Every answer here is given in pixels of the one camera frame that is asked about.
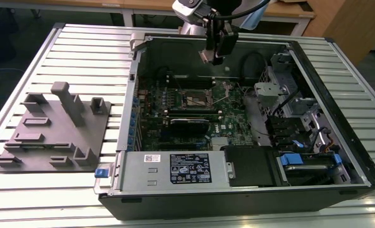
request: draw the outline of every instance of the power supply label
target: power supply label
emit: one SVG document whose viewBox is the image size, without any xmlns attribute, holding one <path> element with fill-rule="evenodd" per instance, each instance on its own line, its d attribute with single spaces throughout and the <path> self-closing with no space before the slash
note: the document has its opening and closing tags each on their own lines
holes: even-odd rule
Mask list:
<svg viewBox="0 0 375 228">
<path fill-rule="evenodd" d="M 171 154 L 169 181 L 172 184 L 211 183 L 208 153 Z"/>
</svg>

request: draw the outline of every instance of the black side panel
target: black side panel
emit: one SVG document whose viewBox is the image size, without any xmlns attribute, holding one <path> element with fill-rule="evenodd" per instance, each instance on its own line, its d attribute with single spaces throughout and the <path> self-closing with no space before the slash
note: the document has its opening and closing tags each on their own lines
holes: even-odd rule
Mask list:
<svg viewBox="0 0 375 228">
<path fill-rule="evenodd" d="M 328 89 L 321 81 L 319 74 L 315 71 L 315 68 L 311 65 L 311 62 L 307 58 L 307 55 L 300 47 L 300 44 L 295 41 L 291 41 L 291 46 L 295 51 L 295 55 L 299 59 L 299 62 L 303 66 L 303 69 L 308 75 L 312 87 L 316 90 L 316 93 L 320 96 L 323 101 L 323 105 L 327 108 L 328 114 L 336 124 L 339 132 L 341 132 L 341 136 L 347 142 L 349 150 L 355 156 L 357 164 L 365 174 L 365 177 L 372 185 L 375 185 L 375 163 L 371 159 L 369 154 L 365 151 L 365 148 L 353 132 L 353 129 L 336 105 L 336 102 L 328 92 Z"/>
<path fill-rule="evenodd" d="M 371 189 L 264 191 L 241 194 L 196 194 L 151 197 L 98 197 L 118 220 L 183 219 L 317 211 Z"/>
</svg>

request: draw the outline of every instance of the motherboard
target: motherboard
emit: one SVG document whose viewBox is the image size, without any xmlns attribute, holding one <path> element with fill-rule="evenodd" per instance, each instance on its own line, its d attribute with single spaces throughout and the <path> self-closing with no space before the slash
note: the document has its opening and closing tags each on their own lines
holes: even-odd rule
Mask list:
<svg viewBox="0 0 375 228">
<path fill-rule="evenodd" d="M 252 145 L 243 98 L 247 87 L 215 78 L 140 83 L 142 151 L 211 151 Z"/>
</svg>

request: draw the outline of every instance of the slotted metal surface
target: slotted metal surface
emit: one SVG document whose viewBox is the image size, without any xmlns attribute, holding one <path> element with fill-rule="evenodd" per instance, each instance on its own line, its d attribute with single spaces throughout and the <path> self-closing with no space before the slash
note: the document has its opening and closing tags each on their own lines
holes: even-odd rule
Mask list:
<svg viewBox="0 0 375 228">
<path fill-rule="evenodd" d="M 28 92 L 48 93 L 53 81 L 66 81 L 69 91 L 89 100 L 101 96 L 113 104 L 100 162 L 112 162 L 121 120 L 130 59 L 129 35 L 136 31 L 175 34 L 171 29 L 69 25 L 53 29 L 0 112 L 0 154 L 25 108 Z M 247 38 L 295 39 L 311 60 L 336 103 L 375 161 L 375 93 L 333 44 L 321 38 L 248 35 Z M 0 228 L 4 227 L 375 227 L 375 196 L 349 200 L 312 213 L 187 220 L 117 221 L 92 191 L 93 174 L 0 174 Z"/>
</svg>

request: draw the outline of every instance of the table leg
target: table leg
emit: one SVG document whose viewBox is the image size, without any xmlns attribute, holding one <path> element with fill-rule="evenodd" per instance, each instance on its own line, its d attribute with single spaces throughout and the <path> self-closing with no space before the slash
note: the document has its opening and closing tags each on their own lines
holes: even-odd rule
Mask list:
<svg viewBox="0 0 375 228">
<path fill-rule="evenodd" d="M 32 15 L 34 19 L 40 18 L 40 9 L 30 9 Z"/>
<path fill-rule="evenodd" d="M 121 9 L 122 17 L 124 17 L 124 26 L 133 27 L 134 26 L 134 15 L 132 9 Z"/>
<path fill-rule="evenodd" d="M 307 28 L 308 22 L 309 18 L 300 18 L 289 35 L 300 37 Z"/>
</svg>

